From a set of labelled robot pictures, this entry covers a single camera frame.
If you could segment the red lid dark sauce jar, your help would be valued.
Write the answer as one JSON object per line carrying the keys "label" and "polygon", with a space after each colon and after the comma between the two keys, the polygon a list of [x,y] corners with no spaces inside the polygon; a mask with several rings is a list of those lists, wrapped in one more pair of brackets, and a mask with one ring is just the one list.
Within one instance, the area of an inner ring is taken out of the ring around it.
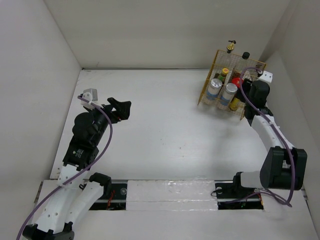
{"label": "red lid dark sauce jar", "polygon": [[241,85],[243,84],[244,80],[240,77],[234,77],[232,80],[231,80],[231,83],[236,85],[238,88],[241,87]]}

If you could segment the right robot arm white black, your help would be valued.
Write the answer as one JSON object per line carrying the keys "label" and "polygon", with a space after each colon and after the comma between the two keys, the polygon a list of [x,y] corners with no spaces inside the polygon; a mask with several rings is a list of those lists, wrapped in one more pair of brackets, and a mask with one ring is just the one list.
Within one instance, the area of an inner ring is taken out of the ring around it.
{"label": "right robot arm white black", "polygon": [[308,155],[304,149],[290,143],[275,123],[266,106],[270,86],[262,80],[244,80],[239,91],[245,100],[244,116],[259,135],[267,155],[258,171],[237,172],[231,191],[243,197],[253,190],[254,194],[267,194],[282,205],[290,205],[294,191],[303,186]]}

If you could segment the green label sauce bottle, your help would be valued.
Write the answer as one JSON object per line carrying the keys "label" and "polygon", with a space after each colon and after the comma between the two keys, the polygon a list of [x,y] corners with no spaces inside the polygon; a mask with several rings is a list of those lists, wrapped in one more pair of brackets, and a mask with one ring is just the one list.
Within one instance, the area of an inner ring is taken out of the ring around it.
{"label": "green label sauce bottle", "polygon": [[221,70],[220,74],[218,75],[217,79],[219,79],[224,84],[228,73],[229,73],[229,69],[228,68],[225,68],[225,67],[222,68],[222,70]]}

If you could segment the blue label shaker jar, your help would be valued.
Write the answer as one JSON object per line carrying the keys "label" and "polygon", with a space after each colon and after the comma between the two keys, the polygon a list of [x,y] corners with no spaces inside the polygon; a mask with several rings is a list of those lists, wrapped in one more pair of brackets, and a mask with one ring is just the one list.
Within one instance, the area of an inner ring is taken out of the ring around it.
{"label": "blue label shaker jar", "polygon": [[237,93],[237,91],[238,91],[238,87],[235,84],[228,83],[225,86],[222,95],[220,96],[218,107],[220,109],[226,109],[227,106],[230,104],[231,100],[233,99],[233,97],[235,96],[235,94]]}
{"label": "blue label shaker jar", "polygon": [[206,104],[208,105],[212,104],[215,100],[217,100],[222,86],[223,86],[223,83],[218,78],[213,78],[209,82],[207,91],[206,91],[206,99],[205,99]]}

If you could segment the small yellow label bottle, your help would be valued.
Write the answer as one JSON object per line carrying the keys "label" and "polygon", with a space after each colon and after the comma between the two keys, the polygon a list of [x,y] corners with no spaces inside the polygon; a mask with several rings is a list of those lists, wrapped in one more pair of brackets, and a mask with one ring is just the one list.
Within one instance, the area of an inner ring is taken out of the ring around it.
{"label": "small yellow label bottle", "polygon": [[240,99],[238,99],[237,97],[234,97],[229,104],[229,109],[231,111],[236,111],[239,108],[239,102],[240,102]]}

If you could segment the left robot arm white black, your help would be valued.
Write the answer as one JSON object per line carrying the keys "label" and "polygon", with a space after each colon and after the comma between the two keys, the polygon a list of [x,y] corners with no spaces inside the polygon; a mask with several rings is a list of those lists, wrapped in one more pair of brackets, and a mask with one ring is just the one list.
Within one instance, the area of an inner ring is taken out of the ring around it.
{"label": "left robot arm white black", "polygon": [[[75,226],[96,200],[107,198],[112,193],[109,176],[98,172],[88,176],[88,172],[108,149],[113,125],[129,119],[132,103],[109,97],[108,105],[100,105],[89,92],[77,98],[86,111],[74,120],[73,136],[62,160],[57,186],[32,210],[28,220],[45,205],[35,223],[23,223],[17,239],[72,240],[75,237]],[[109,138],[103,150],[99,151],[98,144],[106,129],[109,129]]]}

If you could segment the red label vinegar bottle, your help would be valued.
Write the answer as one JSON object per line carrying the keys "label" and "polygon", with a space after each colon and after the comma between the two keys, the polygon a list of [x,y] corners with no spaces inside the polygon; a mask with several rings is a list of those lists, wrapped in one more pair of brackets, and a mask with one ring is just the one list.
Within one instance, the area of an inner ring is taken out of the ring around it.
{"label": "red label vinegar bottle", "polygon": [[235,64],[233,68],[233,74],[235,75],[236,78],[238,78],[241,75],[241,72],[243,69],[245,69],[248,66],[248,59],[250,57],[249,52],[244,52],[242,54],[241,59]]}

